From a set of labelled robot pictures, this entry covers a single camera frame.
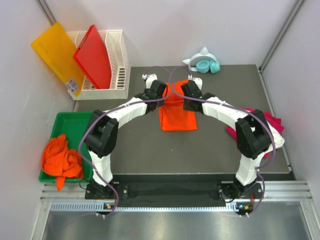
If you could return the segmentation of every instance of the orange cloth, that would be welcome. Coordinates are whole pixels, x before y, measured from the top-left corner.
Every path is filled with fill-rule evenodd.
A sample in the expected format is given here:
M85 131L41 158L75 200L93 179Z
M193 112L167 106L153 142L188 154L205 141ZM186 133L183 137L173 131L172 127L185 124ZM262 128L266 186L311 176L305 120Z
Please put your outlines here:
M188 82L188 79L175 83L175 90L179 94L184 94L181 85ZM169 83L167 91L164 91L163 96L171 93ZM197 130L196 113L193 111L185 111L183 109L184 99L181 96L172 94L164 100L164 105L159 108L160 126L164 132L172 131L192 131Z
M66 178L84 178L82 159L74 149L68 149L66 135L51 138L42 155L42 170L56 176L56 188L60 191Z

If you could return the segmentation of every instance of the green plastic bin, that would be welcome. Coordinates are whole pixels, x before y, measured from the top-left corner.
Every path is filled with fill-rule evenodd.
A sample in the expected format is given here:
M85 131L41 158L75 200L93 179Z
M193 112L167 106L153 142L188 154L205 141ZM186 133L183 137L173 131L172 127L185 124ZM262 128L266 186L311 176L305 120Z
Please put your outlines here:
M56 115L55 122L53 125L51 138L56 138L60 134L65 134L68 141L68 148L75 149L78 151L79 143L85 133L88 122L91 118L92 111L84 112L60 112ZM86 148L86 145L83 144L81 148L82 154L91 161L91 157ZM90 181L93 176L92 167L85 161L82 160L82 168L84 179ZM40 182L46 183L55 183L56 177L46 174L44 171L40 172L39 175ZM80 182L81 178L66 178L67 183L70 182Z

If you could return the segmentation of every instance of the headphone ear cup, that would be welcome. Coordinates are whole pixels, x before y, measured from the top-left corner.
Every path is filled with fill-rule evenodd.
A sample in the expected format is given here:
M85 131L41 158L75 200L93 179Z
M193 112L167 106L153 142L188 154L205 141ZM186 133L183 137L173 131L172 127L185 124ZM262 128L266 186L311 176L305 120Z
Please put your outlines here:
M219 62L219 60L217 62L211 60L210 61L210 72L212 74L216 74L219 71L220 71L220 62Z
M210 61L206 59L200 60L196 63L195 67L199 73L205 74L210 70Z

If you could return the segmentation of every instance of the metal pole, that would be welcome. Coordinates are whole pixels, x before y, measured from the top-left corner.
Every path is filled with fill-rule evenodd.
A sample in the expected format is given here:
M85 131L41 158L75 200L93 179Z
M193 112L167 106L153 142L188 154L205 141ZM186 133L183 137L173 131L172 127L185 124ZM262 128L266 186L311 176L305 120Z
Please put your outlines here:
M281 41L283 40L284 36L286 35L289 27L293 23L294 19L296 18L298 12L302 8L303 4L306 0L298 0L296 4L294 5L289 17L285 21L283 27L281 28L281 31L279 32L278 36L276 37L275 41L273 42L269 52L267 53L266 57L264 58L262 65L260 66L259 70L261 73L266 69L266 66L268 65L270 59L274 55L276 49L280 45Z
M56 19L48 7L46 0L36 0L51 25L56 23Z

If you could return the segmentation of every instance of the gray floor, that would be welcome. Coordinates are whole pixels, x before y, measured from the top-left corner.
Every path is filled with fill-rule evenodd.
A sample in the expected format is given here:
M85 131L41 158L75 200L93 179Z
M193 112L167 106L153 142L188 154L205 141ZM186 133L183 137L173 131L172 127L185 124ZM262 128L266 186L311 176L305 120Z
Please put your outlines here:
M264 202L250 218L233 212L116 212L105 220L95 214L78 218L82 214L50 212L43 240L311 240L299 202Z
M145 84L141 76L147 67L133 67L130 75L129 98L141 93ZM168 81L162 69L150 72L158 80ZM174 74L176 81L187 77L185 69ZM194 74L202 78L202 92L215 94L221 100L238 106L269 111L269 105L255 65L223 65L218 74ZM80 101L79 111L102 111L117 107L126 100ZM218 120L196 114L198 130L162 132L158 110L124 125L118 133L117 144L111 154L114 174L187 174L235 173L240 152L236 142L227 134L226 126ZM277 151L273 164L264 173L288 173L283 151Z

